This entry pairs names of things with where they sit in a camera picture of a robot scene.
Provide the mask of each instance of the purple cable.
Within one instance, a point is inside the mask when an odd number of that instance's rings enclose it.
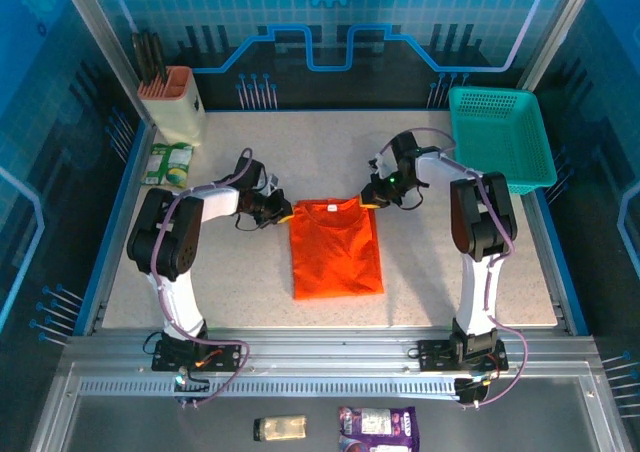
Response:
[[[440,130],[440,129],[436,129],[435,127],[414,127],[412,129],[407,129],[404,132],[435,132],[436,134],[439,134],[439,135],[441,135],[443,137],[446,137],[447,139],[449,139],[451,141],[451,145],[449,145],[448,147],[445,147],[444,149],[440,149],[440,153],[450,152],[453,149],[455,149],[456,145],[457,145],[456,141],[453,139],[453,137],[451,137],[445,131]],[[380,149],[380,152],[379,152],[380,155],[385,153],[385,151],[391,146],[391,142],[392,141],[393,141],[393,139],[391,139],[389,142],[387,142],[385,144],[385,146],[382,149]]]
[[[487,211],[489,212],[489,215],[491,216],[491,220],[493,220],[493,223],[495,224],[496,228],[498,229],[498,232],[500,232],[500,235],[502,236],[502,238],[504,240],[504,243],[507,244],[507,251],[504,252],[503,254],[500,254],[495,259],[492,259],[489,262],[489,267],[493,267],[499,261],[505,260],[507,257],[509,257],[510,255],[514,254],[516,249],[515,249],[515,246],[513,245],[513,241],[511,240],[511,237],[509,236],[509,234],[505,230],[504,226],[502,225],[502,222],[500,222],[500,219],[498,218],[498,214],[496,214],[496,211],[493,209],[493,206],[491,205],[491,201],[489,200],[489,196],[487,195],[487,192],[484,190],[484,184],[482,183],[482,178],[480,177],[480,175],[478,173],[476,173],[475,171],[473,171],[471,169],[468,169],[468,168],[458,164],[457,162],[454,162],[453,160],[449,159],[448,157],[445,157],[445,156],[441,155],[440,156],[440,160],[442,160],[443,162],[447,163],[448,165],[451,165],[452,167],[455,167],[456,169],[462,171],[463,173],[469,175],[470,177],[473,177],[476,180],[476,183],[478,184],[478,190],[480,191],[480,196],[482,197],[482,202],[484,203],[485,207],[487,208]],[[487,274],[487,282],[485,283],[485,288],[484,288],[484,310],[485,310],[485,312],[489,311],[489,290],[491,289],[491,277],[492,277],[492,273],[491,273],[491,269],[489,269],[489,273]],[[525,367],[527,365],[527,361],[529,360],[529,345],[527,344],[527,340],[525,339],[524,335],[522,335],[519,331],[517,331],[517,330],[515,330],[515,329],[513,329],[511,327],[507,327],[506,325],[502,325],[500,322],[498,322],[495,319],[495,317],[492,317],[489,314],[487,314],[487,317],[489,318],[489,320],[491,322],[493,322],[493,324],[498,329],[504,330],[506,332],[511,332],[512,334],[516,335],[522,341],[523,357],[522,357],[522,365],[520,366],[520,369],[518,370],[518,372],[516,372],[516,376],[513,378],[513,380],[507,386],[507,388],[504,389],[502,392],[500,392],[495,397],[492,397],[491,399],[485,400],[483,402],[479,402],[477,404],[478,407],[482,407],[482,406],[491,404],[492,402],[495,402],[495,401],[501,399],[511,389],[513,389],[513,387],[520,380],[520,377],[522,376],[522,372],[524,371],[524,369],[525,369]]]
[[[238,180],[240,177],[242,177],[247,170],[249,170],[249,166],[251,165],[251,161],[253,160],[253,150],[251,150],[249,147],[245,148],[242,153],[240,154],[241,157],[244,157],[245,153],[248,153],[249,156],[247,157],[247,163],[244,165],[244,167],[242,168],[242,170],[240,172],[238,172],[235,176],[226,179],[226,180],[222,180],[220,182],[211,182],[210,184],[207,185],[201,185],[198,187],[194,187],[192,189],[188,189],[185,190],[184,192],[180,193],[178,196],[176,196],[175,199],[173,199],[173,202],[171,202],[171,205],[169,206],[169,209],[167,210],[167,213],[164,217],[164,220],[162,221],[162,226],[160,227],[160,230],[158,231],[158,238],[156,239],[156,243],[153,246],[153,251],[151,252],[151,275],[153,276],[154,280],[156,281],[156,285],[158,287],[158,299],[160,302],[160,308],[162,309],[162,313],[164,314],[164,316],[166,317],[166,319],[169,321],[169,323],[173,326],[173,328],[183,337],[185,337],[188,340],[191,340],[193,342],[196,342],[198,344],[202,344],[202,345],[213,345],[215,347],[218,346],[222,346],[222,345],[239,345],[241,347],[244,347],[246,349],[246,353],[242,359],[242,362],[240,362],[240,366],[238,367],[238,370],[236,370],[233,375],[231,375],[231,377],[229,377],[229,379],[222,384],[222,386],[212,395],[210,395],[209,397],[207,397],[206,399],[202,399],[199,402],[189,402],[188,404],[192,407],[197,407],[198,405],[203,405],[213,399],[215,399],[216,397],[218,397],[220,394],[222,394],[222,392],[224,392],[229,385],[231,385],[231,382],[233,382],[236,377],[238,377],[238,375],[240,375],[240,373],[242,372],[242,370],[244,369],[245,365],[247,364],[247,361],[249,360],[249,354],[251,352],[251,347],[249,346],[249,344],[245,341],[242,340],[205,340],[205,339],[199,339],[197,337],[192,337],[190,336],[184,329],[182,329],[178,324],[176,324],[175,319],[171,316],[171,312],[169,312],[169,308],[167,307],[166,301],[165,301],[165,297],[164,297],[164,287],[162,285],[162,279],[160,278],[160,274],[158,274],[158,267],[157,267],[157,262],[158,262],[158,253],[160,252],[160,245],[162,244],[162,239],[164,238],[165,233],[167,232],[167,228],[169,227],[169,222],[171,221],[171,217],[173,217],[173,214],[176,210],[176,207],[178,206],[178,204],[180,203],[180,201],[182,199],[184,199],[185,197],[193,194],[194,192],[202,192],[202,191],[206,191],[206,190],[211,190],[211,189],[216,189],[219,187],[224,187],[226,185],[232,184],[233,182],[235,182],[236,180]]]

